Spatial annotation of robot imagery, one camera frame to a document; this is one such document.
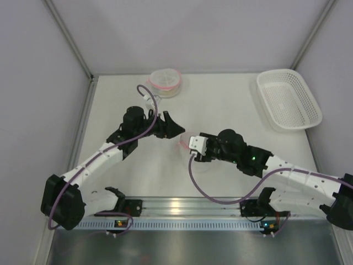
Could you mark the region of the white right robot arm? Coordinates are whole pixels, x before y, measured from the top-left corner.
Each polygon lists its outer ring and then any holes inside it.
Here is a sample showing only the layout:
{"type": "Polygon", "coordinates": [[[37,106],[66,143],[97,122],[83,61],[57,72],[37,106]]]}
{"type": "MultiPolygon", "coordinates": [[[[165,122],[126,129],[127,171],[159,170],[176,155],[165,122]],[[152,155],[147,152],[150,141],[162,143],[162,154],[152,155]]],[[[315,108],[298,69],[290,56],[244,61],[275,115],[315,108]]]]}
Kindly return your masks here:
{"type": "Polygon", "coordinates": [[[222,205],[250,205],[242,216],[275,214],[314,215],[332,225],[352,230],[352,175],[339,178],[297,167],[271,151],[248,145],[232,129],[218,135],[200,133],[189,140],[190,162],[219,160],[236,165],[244,175],[260,181],[244,197],[223,201],[197,190],[208,200],[222,205]]]}

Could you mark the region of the white mesh laundry bag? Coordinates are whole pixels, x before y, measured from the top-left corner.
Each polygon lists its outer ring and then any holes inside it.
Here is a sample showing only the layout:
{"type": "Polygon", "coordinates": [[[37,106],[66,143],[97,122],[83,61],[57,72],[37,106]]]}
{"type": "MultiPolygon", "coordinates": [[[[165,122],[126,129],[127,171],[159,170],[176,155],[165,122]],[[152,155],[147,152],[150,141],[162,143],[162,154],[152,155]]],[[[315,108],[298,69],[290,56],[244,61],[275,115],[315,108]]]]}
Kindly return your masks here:
{"type": "MultiPolygon", "coordinates": [[[[189,141],[192,136],[199,136],[199,132],[196,131],[187,131],[180,135],[178,148],[179,148],[179,157],[183,165],[188,169],[189,159],[191,156],[189,149],[189,141]]],[[[217,169],[218,163],[213,162],[192,162],[192,173],[205,173],[211,172],[217,169]]]]}
{"type": "Polygon", "coordinates": [[[164,68],[152,72],[147,80],[152,92],[161,98],[176,96],[182,83],[181,73],[173,68],[164,68]]]}

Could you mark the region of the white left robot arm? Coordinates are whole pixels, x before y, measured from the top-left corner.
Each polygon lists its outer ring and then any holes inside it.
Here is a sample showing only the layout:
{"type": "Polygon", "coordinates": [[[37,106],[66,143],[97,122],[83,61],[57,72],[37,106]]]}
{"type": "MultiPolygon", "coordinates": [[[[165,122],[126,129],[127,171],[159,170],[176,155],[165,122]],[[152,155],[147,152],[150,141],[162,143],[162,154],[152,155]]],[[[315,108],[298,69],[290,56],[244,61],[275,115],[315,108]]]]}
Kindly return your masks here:
{"type": "Polygon", "coordinates": [[[86,216],[124,215],[123,192],[113,187],[99,192],[91,184],[132,154],[139,139],[172,139],[184,132],[167,111],[157,114],[149,110],[145,114],[141,107],[129,107],[118,129],[94,155],[62,176],[53,174],[47,179],[41,212],[66,230],[74,229],[86,216]]]}

